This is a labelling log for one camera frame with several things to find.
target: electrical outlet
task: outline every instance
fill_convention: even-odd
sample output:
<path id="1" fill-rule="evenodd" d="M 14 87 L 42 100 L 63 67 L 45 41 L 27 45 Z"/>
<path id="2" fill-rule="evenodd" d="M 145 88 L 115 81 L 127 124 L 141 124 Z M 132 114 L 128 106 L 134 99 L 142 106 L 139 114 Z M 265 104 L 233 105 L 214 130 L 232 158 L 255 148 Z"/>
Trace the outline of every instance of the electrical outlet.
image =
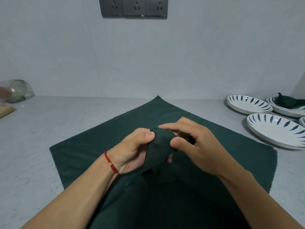
<path id="1" fill-rule="evenodd" d="M 99 5 L 104 17 L 123 17 L 122 0 L 99 0 Z"/>
<path id="2" fill-rule="evenodd" d="M 144 16 L 145 0 L 122 0 L 124 16 Z"/>
<path id="3" fill-rule="evenodd" d="M 145 15 L 167 17 L 168 0 L 145 0 Z"/>

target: white plate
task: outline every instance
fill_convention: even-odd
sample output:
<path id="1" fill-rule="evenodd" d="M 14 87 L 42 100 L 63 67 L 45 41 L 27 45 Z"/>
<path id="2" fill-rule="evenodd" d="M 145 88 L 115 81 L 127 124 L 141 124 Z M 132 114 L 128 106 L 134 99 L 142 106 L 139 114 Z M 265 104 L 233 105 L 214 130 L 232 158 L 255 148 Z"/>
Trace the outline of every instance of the white plate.
<path id="1" fill-rule="evenodd" d="M 300 121 L 301 125 L 303 127 L 305 127 L 305 117 L 300 118 L 299 121 Z"/>
<path id="2" fill-rule="evenodd" d="M 234 110 L 247 115 L 267 113 L 273 110 L 270 104 L 251 96 L 231 95 L 227 97 L 227 103 Z"/>
<path id="3" fill-rule="evenodd" d="M 272 105 L 273 110 L 275 112 L 278 112 L 280 114 L 283 114 L 285 116 L 289 117 L 295 117 L 295 118 L 300 118 L 305 116 L 305 106 L 295 108 L 295 109 L 288 109 L 288 108 L 283 108 L 274 103 L 276 97 L 268 97 L 266 98 L 266 102 L 270 105 Z"/>
<path id="4" fill-rule="evenodd" d="M 247 123 L 262 139 L 288 149 L 305 148 L 305 128 L 283 117 L 271 114 L 251 114 Z"/>

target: green napkin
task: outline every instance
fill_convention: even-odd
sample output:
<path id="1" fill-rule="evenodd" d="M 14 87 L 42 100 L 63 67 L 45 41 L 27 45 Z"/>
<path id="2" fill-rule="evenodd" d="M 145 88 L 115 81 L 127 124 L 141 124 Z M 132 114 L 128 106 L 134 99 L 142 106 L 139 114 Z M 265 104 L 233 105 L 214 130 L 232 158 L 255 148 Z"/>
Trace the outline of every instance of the green napkin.
<path id="1" fill-rule="evenodd" d="M 277 165 L 276 150 L 173 106 L 158 96 L 50 148 L 63 186 L 67 188 L 103 151 L 136 128 L 150 128 L 155 132 L 144 165 L 115 179 L 88 228 L 248 228 L 223 184 L 198 169 L 183 152 L 169 146 L 174 134 L 156 128 L 176 122 L 182 116 L 208 127 L 227 151 L 270 191 Z M 171 152 L 173 162 L 167 164 L 165 160 Z"/>
<path id="2" fill-rule="evenodd" d="M 280 92 L 278 93 L 278 97 L 275 98 L 274 103 L 280 107 L 284 107 L 288 109 L 305 106 L 305 100 L 297 100 L 290 96 L 282 96 Z"/>

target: wooden cutting board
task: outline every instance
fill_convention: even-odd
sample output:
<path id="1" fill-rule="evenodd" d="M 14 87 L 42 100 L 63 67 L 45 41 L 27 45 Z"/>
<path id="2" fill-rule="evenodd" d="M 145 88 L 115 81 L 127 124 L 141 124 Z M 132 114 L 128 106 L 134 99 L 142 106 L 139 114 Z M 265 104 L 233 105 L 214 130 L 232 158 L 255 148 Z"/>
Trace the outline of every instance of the wooden cutting board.
<path id="1" fill-rule="evenodd" d="M 16 109 L 11 106 L 0 106 L 0 118 L 15 111 Z"/>

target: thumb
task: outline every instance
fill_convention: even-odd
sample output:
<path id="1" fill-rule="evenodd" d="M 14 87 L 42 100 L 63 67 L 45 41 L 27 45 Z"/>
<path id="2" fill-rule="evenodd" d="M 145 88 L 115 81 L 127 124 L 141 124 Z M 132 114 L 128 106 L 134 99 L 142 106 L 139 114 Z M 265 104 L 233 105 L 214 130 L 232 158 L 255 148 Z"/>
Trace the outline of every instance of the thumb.
<path id="1" fill-rule="evenodd" d="M 128 141 L 128 149 L 136 150 L 140 145 L 147 144 L 155 138 L 154 132 L 139 132 L 130 141 Z"/>
<path id="2" fill-rule="evenodd" d="M 197 149 L 196 146 L 192 145 L 191 143 L 187 142 L 184 138 L 179 136 L 174 137 L 170 141 L 170 146 L 174 149 L 185 152 L 187 155 L 192 154 Z"/>

